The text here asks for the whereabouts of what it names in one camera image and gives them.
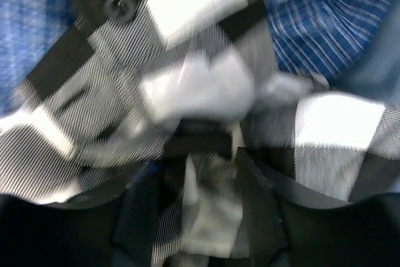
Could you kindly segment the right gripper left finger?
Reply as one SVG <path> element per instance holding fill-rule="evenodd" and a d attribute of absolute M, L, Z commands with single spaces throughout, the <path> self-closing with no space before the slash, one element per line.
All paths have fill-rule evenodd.
<path fill-rule="evenodd" d="M 2 266 L 151 266 L 164 167 L 129 168 L 60 204 L 1 196 Z"/>

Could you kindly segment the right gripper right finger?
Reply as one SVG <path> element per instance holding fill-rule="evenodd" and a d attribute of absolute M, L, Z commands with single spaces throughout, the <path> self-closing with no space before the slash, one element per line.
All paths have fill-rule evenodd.
<path fill-rule="evenodd" d="M 399 195 L 348 203 L 240 148 L 235 159 L 250 266 L 398 266 Z"/>

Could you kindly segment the black white plaid shirt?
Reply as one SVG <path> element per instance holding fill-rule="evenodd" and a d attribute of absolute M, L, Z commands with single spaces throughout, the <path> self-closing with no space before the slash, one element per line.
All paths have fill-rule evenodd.
<path fill-rule="evenodd" d="M 399 105 L 333 87 L 371 42 L 327 80 L 279 68 L 265 0 L 69 1 L 1 113 L 1 196 L 66 203 L 161 164 L 151 266 L 250 266 L 240 148 L 334 199 L 399 195 Z"/>

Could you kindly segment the blue checked shirt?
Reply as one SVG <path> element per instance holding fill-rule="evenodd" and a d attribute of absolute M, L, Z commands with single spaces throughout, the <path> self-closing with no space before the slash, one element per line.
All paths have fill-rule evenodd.
<path fill-rule="evenodd" d="M 395 0 L 265 0 L 282 71 L 338 77 L 361 56 Z M 11 93 L 73 23 L 69 0 L 1 0 L 1 113 Z"/>

